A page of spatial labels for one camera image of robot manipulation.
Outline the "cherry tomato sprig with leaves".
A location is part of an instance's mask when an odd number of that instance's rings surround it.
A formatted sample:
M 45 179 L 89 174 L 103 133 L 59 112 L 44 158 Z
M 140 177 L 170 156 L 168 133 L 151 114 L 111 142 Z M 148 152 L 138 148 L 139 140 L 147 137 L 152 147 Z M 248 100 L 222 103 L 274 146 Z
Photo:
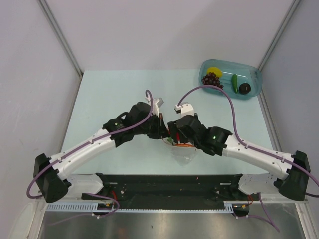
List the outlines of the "cherry tomato sprig with leaves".
M 171 137 L 167 138 L 167 142 L 171 145 L 174 145 L 174 140 Z

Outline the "clear zip top bag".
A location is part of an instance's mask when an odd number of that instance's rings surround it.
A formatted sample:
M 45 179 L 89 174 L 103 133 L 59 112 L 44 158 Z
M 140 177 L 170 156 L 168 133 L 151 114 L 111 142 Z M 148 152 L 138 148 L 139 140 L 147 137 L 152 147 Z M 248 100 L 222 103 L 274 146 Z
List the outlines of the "clear zip top bag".
M 171 145 L 167 142 L 167 138 L 162 139 L 162 141 L 165 144 L 168 151 L 170 152 L 170 154 L 172 155 L 173 159 L 180 166 L 188 165 L 197 156 L 197 149 L 189 143 L 174 143 L 174 145 Z

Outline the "dark fake grapes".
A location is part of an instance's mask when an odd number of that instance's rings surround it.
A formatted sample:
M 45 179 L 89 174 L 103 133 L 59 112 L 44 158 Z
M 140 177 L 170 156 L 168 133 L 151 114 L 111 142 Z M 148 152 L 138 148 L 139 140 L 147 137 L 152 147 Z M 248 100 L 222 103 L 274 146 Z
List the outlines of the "dark fake grapes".
M 213 85 L 213 86 L 216 86 L 218 88 L 221 88 L 223 89 L 223 85 L 221 84 L 220 82 L 220 79 L 218 76 L 216 76 L 215 73 L 207 73 L 205 76 L 203 76 L 203 78 L 201 79 L 201 82 L 204 84 L 204 85 Z

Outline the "yellow fake lemon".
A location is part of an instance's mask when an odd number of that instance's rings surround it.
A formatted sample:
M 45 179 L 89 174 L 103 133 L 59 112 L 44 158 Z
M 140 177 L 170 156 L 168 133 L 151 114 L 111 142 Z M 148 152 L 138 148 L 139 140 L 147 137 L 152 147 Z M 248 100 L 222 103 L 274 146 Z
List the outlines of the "yellow fake lemon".
M 223 75 L 223 72 L 217 67 L 209 67 L 207 69 L 207 73 L 208 74 L 214 73 L 217 77 L 222 77 L 222 75 Z

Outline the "green fake vegetable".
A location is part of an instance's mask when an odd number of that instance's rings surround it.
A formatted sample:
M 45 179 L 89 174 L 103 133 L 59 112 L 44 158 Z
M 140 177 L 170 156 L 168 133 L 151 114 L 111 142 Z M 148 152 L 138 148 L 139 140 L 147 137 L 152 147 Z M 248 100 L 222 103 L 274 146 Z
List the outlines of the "green fake vegetable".
M 232 75 L 232 78 L 231 78 L 231 81 L 232 81 L 232 86 L 233 86 L 233 90 L 236 94 L 238 94 L 238 77 L 236 74 L 233 74 Z

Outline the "dark brown fake fruit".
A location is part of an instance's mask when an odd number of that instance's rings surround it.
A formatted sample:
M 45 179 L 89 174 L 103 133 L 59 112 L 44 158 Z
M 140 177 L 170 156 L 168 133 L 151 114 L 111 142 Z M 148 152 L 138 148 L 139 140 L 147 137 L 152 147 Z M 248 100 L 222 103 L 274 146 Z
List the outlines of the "dark brown fake fruit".
M 248 83 L 243 83 L 239 86 L 238 92 L 242 95 L 246 95 L 251 92 L 251 86 Z

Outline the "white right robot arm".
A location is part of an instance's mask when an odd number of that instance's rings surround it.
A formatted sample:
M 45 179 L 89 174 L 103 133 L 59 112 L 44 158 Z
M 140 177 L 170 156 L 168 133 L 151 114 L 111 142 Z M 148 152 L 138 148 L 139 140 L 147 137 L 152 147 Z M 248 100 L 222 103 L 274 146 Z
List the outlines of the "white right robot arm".
M 305 199 L 310 168 L 303 152 L 289 154 L 258 148 L 221 127 L 206 128 L 197 116 L 191 115 L 169 122 L 168 130 L 174 142 L 190 143 L 206 154 L 239 159 L 266 171 L 239 175 L 230 187 L 234 199 L 276 192 L 294 201 Z

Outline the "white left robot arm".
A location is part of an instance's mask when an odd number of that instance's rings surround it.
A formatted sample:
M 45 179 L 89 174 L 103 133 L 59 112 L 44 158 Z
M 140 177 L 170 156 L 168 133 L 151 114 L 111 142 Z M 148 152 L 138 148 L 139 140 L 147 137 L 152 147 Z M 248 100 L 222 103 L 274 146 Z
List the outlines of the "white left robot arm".
M 99 154 L 133 140 L 136 135 L 150 139 L 169 136 L 160 107 L 162 98 L 138 102 L 129 112 L 109 120 L 83 143 L 51 157 L 44 153 L 35 158 L 33 178 L 47 203 L 62 199 L 72 186 L 68 177 L 80 166 Z

